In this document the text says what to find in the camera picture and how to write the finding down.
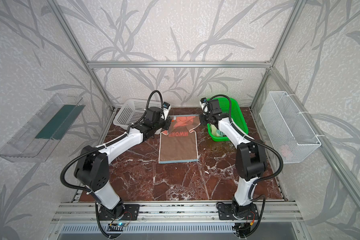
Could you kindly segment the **pink brown bear towel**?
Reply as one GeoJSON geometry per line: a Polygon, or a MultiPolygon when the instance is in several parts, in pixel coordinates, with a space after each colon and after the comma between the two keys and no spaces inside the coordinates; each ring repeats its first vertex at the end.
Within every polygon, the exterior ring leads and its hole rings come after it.
{"type": "Polygon", "coordinates": [[[189,163],[198,161],[196,115],[172,116],[170,128],[160,135],[159,163],[189,163]]]}

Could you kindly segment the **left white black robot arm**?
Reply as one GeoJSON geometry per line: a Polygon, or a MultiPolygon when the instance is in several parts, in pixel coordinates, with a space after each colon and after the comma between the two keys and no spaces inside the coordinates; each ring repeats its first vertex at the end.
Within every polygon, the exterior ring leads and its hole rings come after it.
{"type": "Polygon", "coordinates": [[[170,109],[167,102],[161,108],[149,107],[142,122],[132,125],[123,135],[96,148],[87,146],[82,150],[83,156],[78,159],[74,176],[102,207],[113,212],[121,211],[123,207],[121,197],[110,183],[110,163],[130,148],[168,130],[170,109]]]}

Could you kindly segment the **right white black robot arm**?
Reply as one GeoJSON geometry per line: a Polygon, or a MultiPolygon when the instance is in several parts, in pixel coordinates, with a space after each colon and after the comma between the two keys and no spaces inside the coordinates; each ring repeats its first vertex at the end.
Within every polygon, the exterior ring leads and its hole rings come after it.
{"type": "Polygon", "coordinates": [[[253,194],[257,181],[267,168],[265,149],[236,125],[231,115],[232,106],[224,113],[219,100],[202,98],[201,107],[201,124],[214,125],[229,138],[237,150],[235,166],[240,179],[232,201],[232,211],[235,216],[240,217],[254,205],[253,194]]]}

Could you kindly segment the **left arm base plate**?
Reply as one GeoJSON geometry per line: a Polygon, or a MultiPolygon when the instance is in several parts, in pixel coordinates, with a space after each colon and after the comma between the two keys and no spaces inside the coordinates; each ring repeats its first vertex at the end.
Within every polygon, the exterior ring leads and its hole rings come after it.
{"type": "Polygon", "coordinates": [[[108,210],[107,208],[100,206],[99,220],[111,221],[136,221],[139,215],[139,204],[124,204],[123,208],[117,207],[115,210],[108,210]]]}

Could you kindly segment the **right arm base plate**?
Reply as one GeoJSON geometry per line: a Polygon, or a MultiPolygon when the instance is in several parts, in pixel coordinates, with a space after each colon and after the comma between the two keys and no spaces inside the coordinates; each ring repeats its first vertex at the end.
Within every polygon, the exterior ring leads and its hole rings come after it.
{"type": "Polygon", "coordinates": [[[236,203],[216,204],[219,214],[219,220],[250,220],[255,221],[259,219],[259,211],[256,204],[250,203],[246,206],[239,206],[236,203]]]}

